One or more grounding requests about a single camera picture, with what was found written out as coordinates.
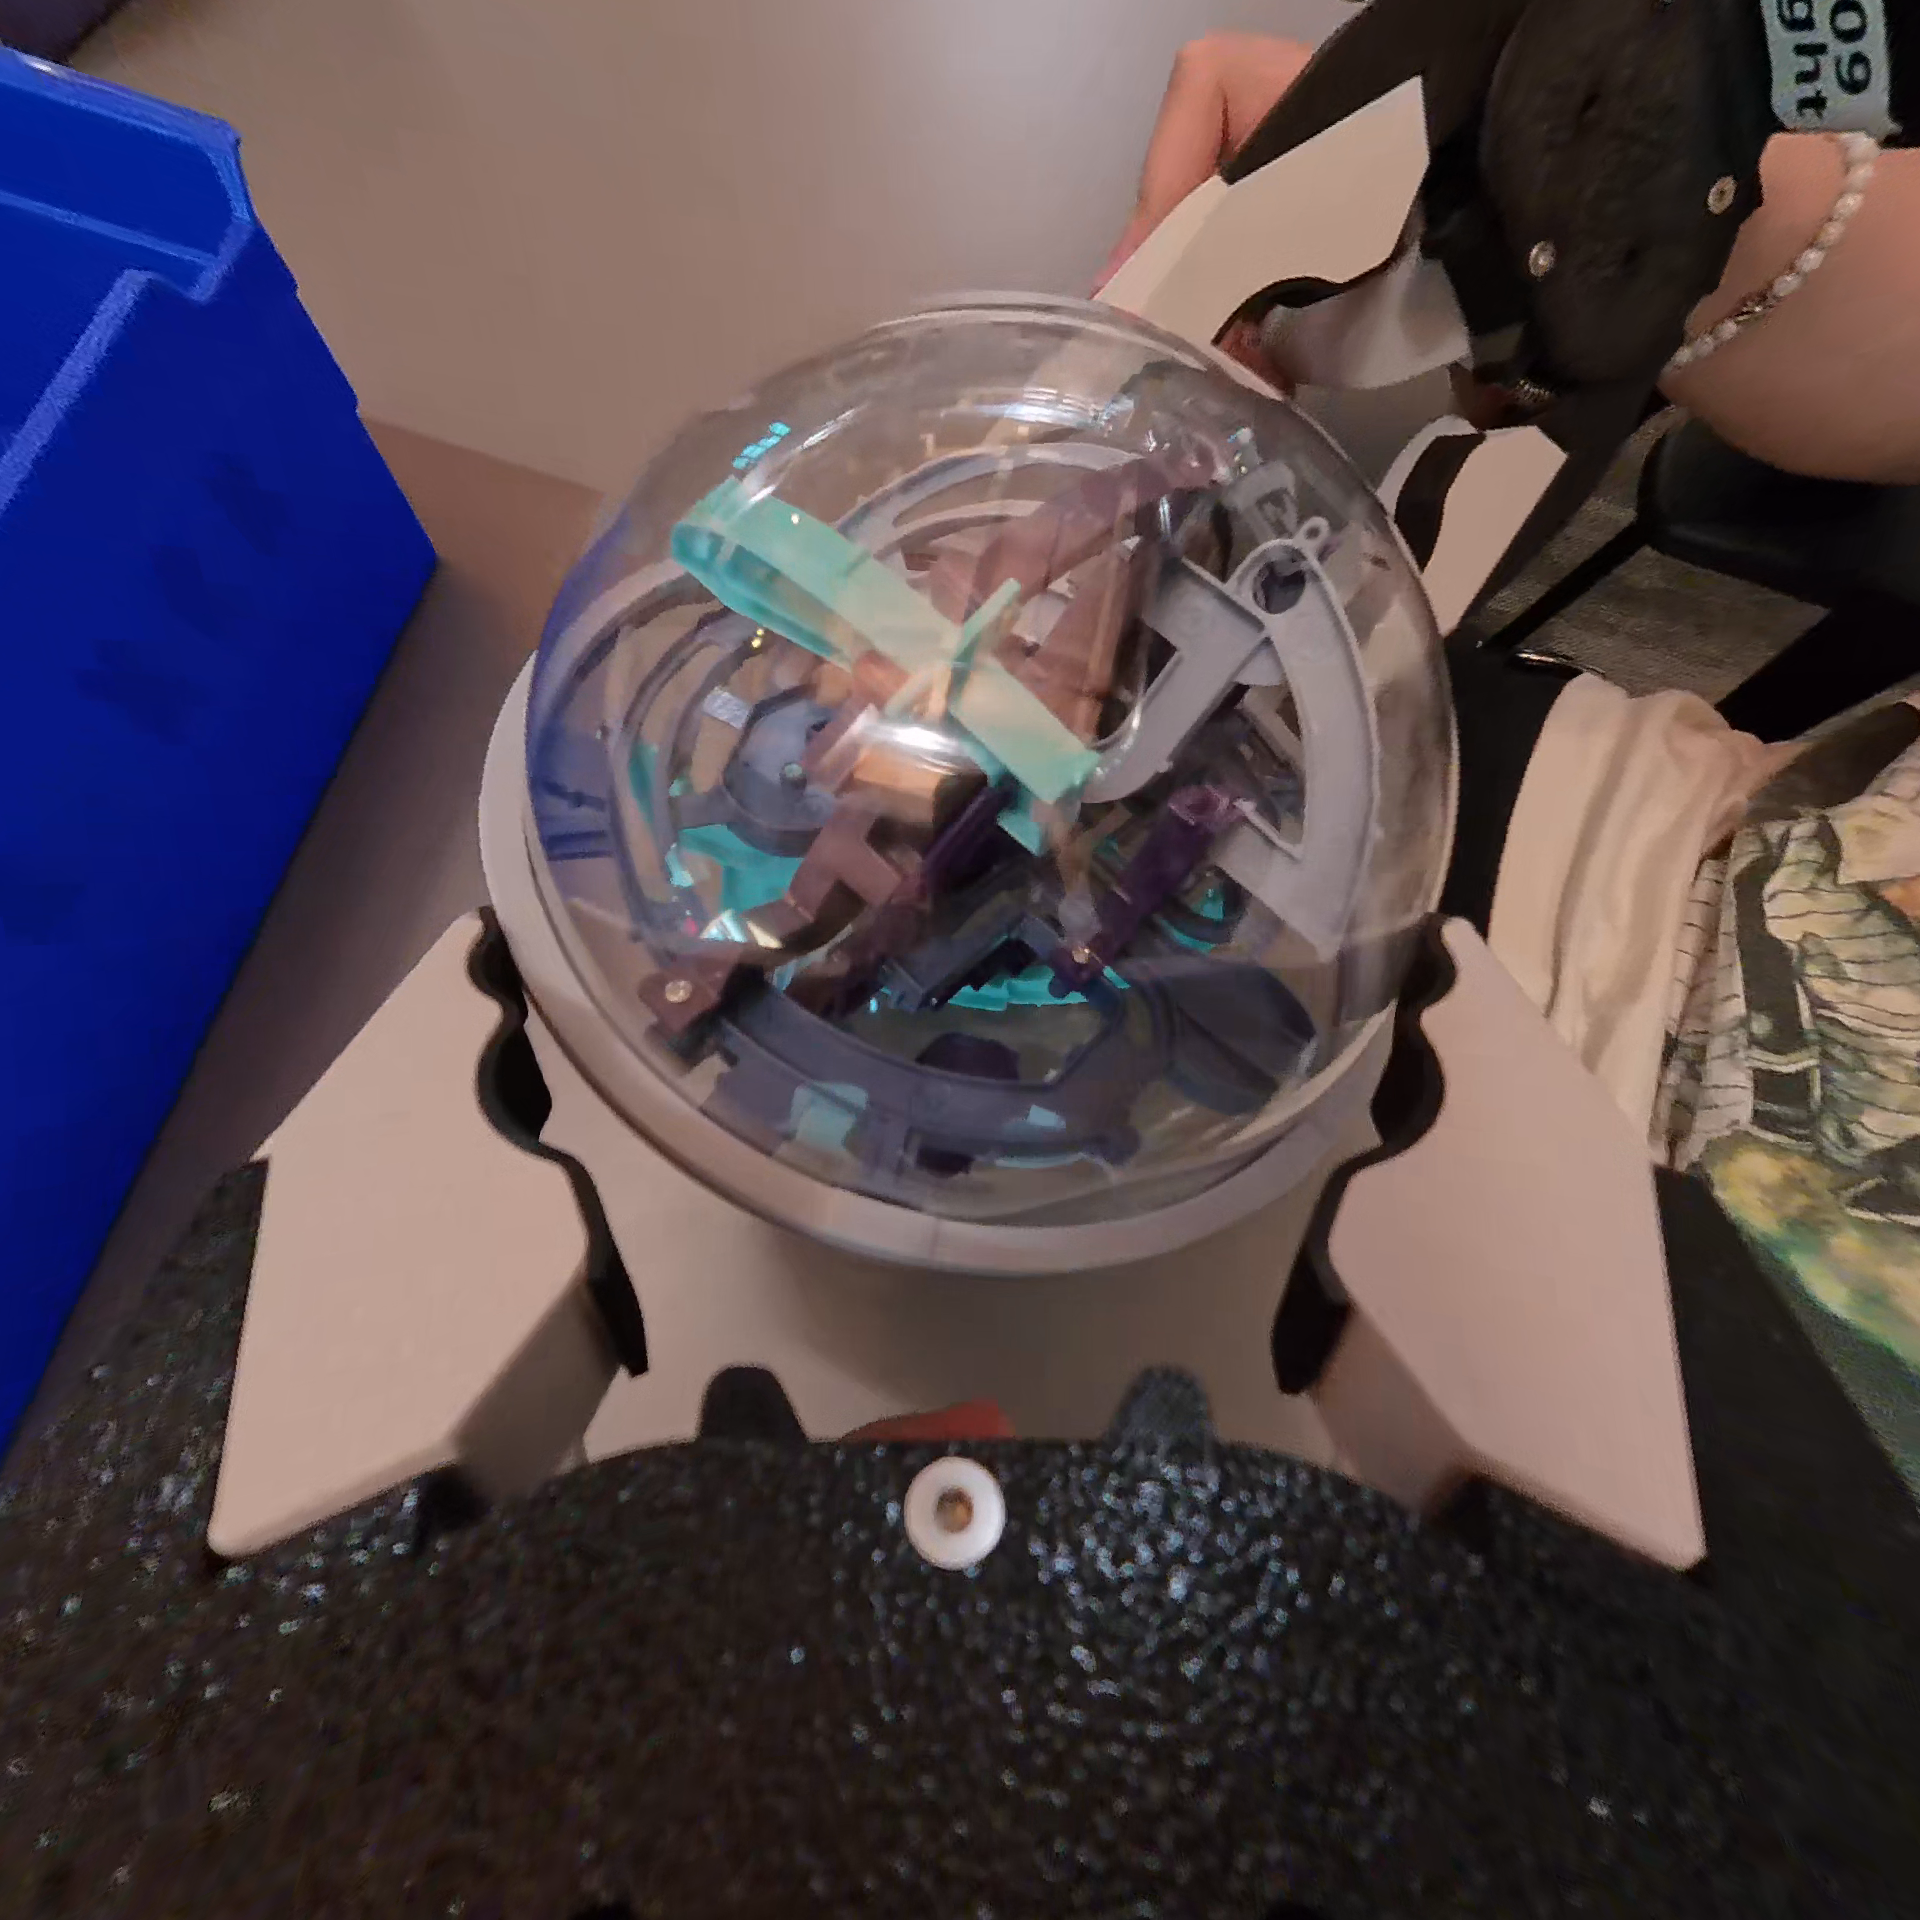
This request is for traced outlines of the person's right forearm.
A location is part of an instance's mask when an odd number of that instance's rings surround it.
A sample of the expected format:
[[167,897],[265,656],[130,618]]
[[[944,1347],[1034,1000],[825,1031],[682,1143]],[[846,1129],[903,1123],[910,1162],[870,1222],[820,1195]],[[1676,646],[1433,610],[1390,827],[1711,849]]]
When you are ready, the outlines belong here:
[[[1758,296],[1818,240],[1844,186],[1831,134],[1777,134],[1763,203],[1738,233],[1722,282],[1688,318],[1694,337]],[[1739,451],[1848,481],[1919,477],[1919,155],[1887,151],[1824,263],[1761,321],[1671,370],[1668,401]]]

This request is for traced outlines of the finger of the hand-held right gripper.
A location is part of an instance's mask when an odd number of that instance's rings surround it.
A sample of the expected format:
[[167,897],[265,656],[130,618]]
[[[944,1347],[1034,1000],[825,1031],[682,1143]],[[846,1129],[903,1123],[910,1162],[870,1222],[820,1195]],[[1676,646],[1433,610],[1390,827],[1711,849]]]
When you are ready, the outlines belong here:
[[1092,298],[1207,351],[1252,393],[1464,378],[1472,341],[1418,234],[1419,81],[1228,181],[1222,169]]
[[1439,415],[1385,469],[1376,495],[1442,635],[1482,598],[1564,462],[1536,422],[1479,426]]

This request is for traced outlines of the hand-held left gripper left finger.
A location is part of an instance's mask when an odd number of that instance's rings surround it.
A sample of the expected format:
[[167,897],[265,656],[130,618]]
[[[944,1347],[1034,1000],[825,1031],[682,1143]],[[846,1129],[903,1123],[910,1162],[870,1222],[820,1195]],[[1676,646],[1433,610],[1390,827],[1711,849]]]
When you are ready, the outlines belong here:
[[457,918],[263,1143],[209,1546],[242,1558],[422,1477],[560,1471],[649,1350],[490,909]]

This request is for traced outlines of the clear plastic maze ball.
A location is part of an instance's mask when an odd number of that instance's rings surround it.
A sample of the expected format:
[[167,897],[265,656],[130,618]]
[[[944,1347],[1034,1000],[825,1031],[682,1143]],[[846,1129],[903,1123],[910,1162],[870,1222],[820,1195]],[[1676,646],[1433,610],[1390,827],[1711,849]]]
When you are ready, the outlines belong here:
[[490,745],[490,904],[616,1139],[854,1254],[1185,1247],[1369,1097],[1457,816],[1425,583],[1295,399],[950,298],[694,417]]

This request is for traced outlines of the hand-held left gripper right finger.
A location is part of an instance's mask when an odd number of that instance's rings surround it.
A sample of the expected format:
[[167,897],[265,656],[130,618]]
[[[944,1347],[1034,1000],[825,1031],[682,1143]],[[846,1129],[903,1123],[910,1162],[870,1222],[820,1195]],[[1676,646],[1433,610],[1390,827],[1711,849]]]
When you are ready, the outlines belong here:
[[1422,1510],[1491,1481],[1667,1568],[1706,1557],[1654,1162],[1464,918],[1400,1000],[1271,1359],[1340,1469]]

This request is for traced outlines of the person's right hand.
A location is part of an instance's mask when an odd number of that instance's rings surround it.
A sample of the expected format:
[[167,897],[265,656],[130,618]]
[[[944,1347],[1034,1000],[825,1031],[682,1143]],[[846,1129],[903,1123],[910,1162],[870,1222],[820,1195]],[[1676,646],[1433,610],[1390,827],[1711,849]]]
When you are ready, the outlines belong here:
[[1243,149],[1310,59],[1308,41],[1251,32],[1215,32],[1175,55],[1146,143],[1134,211],[1092,282],[1095,293]]

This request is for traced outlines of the blue plastic bin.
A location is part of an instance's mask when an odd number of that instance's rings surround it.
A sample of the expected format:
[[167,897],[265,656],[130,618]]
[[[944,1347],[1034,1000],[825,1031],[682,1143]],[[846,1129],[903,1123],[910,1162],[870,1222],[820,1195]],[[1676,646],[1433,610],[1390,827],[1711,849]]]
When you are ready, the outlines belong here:
[[3,56],[3,1432],[435,546],[223,121]]

